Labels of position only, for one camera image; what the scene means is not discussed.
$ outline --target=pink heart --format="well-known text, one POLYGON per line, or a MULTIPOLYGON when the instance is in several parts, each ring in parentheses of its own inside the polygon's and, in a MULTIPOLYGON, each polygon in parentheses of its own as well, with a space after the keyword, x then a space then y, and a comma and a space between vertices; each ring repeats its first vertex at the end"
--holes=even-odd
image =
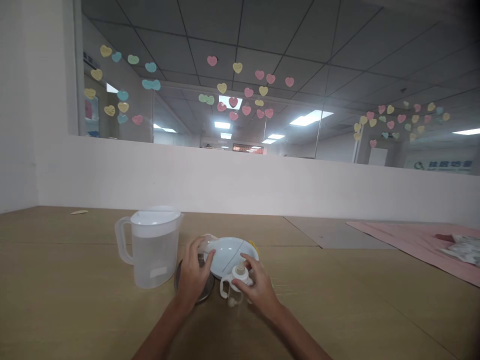
POLYGON ((293 77, 285 78, 285 84, 291 88, 294 85, 295 79, 293 77))
POLYGON ((239 103, 239 100, 236 97, 231 97, 228 99, 228 102, 230 103, 230 106, 234 108, 239 103))
POLYGON ((266 82, 269 83, 270 85, 273 84, 275 82, 275 75, 267 74, 266 82))
POLYGON ((239 115, 235 111, 230 111, 230 120, 235 121, 239 118, 239 115))
POLYGON ((265 76, 265 73, 263 72, 263 70, 262 71, 257 70, 255 71, 255 76, 258 80, 262 80, 265 76))
POLYGON ((223 112, 227 110, 227 105, 225 105, 223 102, 219 102, 218 105, 216 106, 219 112, 223 112))
POLYGON ((271 119, 273 115, 274 115, 274 110, 273 109, 266 109, 265 110, 265 116, 267 118, 271 119))
POLYGON ((217 65, 217 61, 218 61, 218 59, 217 59, 216 56, 208 56, 208 57, 206 58, 206 62, 207 62, 208 65, 210 65, 210 66, 215 66, 215 65, 217 65))
POLYGON ((131 120, 135 125, 140 125, 144 120, 144 117, 142 115, 135 115, 131 118, 131 120))
POLYGON ((241 112, 243 113, 243 115, 247 116, 248 114, 250 114, 250 112, 252 111, 252 108, 250 106, 242 106, 241 107, 241 112))
POLYGON ((254 94, 254 91, 251 88, 246 87, 244 93, 245 93, 245 96, 249 98, 254 94))

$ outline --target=ceiling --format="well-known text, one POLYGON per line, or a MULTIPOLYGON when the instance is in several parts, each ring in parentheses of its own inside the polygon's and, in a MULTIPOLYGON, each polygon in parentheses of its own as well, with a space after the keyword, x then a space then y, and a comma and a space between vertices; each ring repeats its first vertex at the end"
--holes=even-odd
POLYGON ((321 123, 319 138, 325 139, 352 132, 359 115, 378 105, 399 108, 403 101, 436 102, 452 114, 455 122, 444 130, 431 126, 426 139, 429 131, 450 134, 451 127, 480 127, 478 34, 453 12, 446 21, 439 7, 431 15, 419 15, 429 12, 396 5, 360 0, 82 0, 84 15, 115 50, 138 56, 142 65, 157 64, 154 74, 133 65, 140 77, 185 85, 162 84, 158 94, 194 134, 218 137, 213 122, 231 123, 230 110, 217 110, 216 87, 224 82, 229 90, 255 91, 242 104, 249 104, 251 113, 239 111, 233 123, 235 140, 261 142, 266 131, 285 134, 284 141, 291 144, 305 144, 316 140, 318 123, 289 123, 314 109, 335 108, 321 123), (208 65, 207 56, 216 56, 218 64, 208 65), (240 74, 233 63, 243 64, 240 74), (259 86, 267 85, 265 78, 255 77, 256 70, 276 76, 263 106, 274 111, 266 125, 265 118, 255 115, 259 86), (285 84, 286 77, 295 79, 292 87, 285 84), (214 95, 215 103, 199 102, 201 92, 214 95))

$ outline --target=yellow heart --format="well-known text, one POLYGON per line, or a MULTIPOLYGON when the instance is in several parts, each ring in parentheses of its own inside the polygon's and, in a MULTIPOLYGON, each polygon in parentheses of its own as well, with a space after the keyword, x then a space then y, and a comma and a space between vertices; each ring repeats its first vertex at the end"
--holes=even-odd
POLYGON ((100 69, 97 69, 97 70, 93 70, 93 69, 92 69, 92 70, 90 71, 90 74, 91 74, 91 76, 92 76, 95 80, 97 80, 97 81, 102 80, 102 77, 104 76, 104 73, 103 73, 102 70, 100 70, 100 69))
POLYGON ((85 96, 87 98, 89 98, 90 100, 92 100, 95 95, 97 94, 97 92, 95 91, 95 89, 90 89, 90 88, 86 88, 85 90, 83 90, 83 93, 85 94, 85 96))
POLYGON ((113 115, 115 115, 115 106, 113 106, 113 105, 105 106, 103 108, 103 111, 105 111, 105 113, 108 116, 113 116, 113 115))
POLYGON ((244 65, 241 62, 233 63, 233 71, 236 72, 237 74, 240 74, 243 68, 244 68, 244 65))
POLYGON ((222 94, 225 94, 225 92, 227 91, 227 84, 222 82, 221 84, 218 84, 216 88, 218 89, 219 92, 221 92, 222 94))
POLYGON ((102 45, 100 46, 100 54, 106 58, 112 55, 112 49, 108 46, 102 45))
POLYGON ((130 107, 128 102, 119 102, 117 106, 118 106, 118 110, 120 110, 122 113, 126 113, 130 107))
POLYGON ((269 92, 269 88, 266 86, 260 86, 258 91, 260 92, 260 95, 265 96, 269 92))

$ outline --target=hand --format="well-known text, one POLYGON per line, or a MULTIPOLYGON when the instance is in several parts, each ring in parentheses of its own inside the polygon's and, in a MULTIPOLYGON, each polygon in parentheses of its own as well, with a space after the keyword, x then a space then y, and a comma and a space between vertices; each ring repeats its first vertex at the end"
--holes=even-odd
POLYGON ((198 249, 205 237, 197 237, 185 247, 185 255, 181 262, 180 280, 178 281, 178 302, 191 311, 202 293, 210 275, 210 267, 214 258, 215 250, 212 250, 206 258, 205 265, 200 267, 198 249))
POLYGON ((232 284, 244 293, 248 299, 258 308, 258 310, 269 320, 273 320, 282 308, 277 296, 275 295, 270 276, 265 271, 261 262, 253 257, 241 253, 242 258, 246 259, 246 267, 253 269, 253 286, 248 286, 238 279, 232 280, 232 284))

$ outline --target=plastic pitcher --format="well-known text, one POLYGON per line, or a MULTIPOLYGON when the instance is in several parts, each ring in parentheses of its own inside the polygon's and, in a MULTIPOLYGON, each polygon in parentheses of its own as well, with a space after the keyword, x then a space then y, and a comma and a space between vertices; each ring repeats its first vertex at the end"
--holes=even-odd
POLYGON ((174 207, 154 206, 116 222, 118 252, 124 262, 133 265, 137 286, 155 288, 172 277, 183 217, 174 207), (132 255, 127 252, 124 224, 131 224, 132 255))

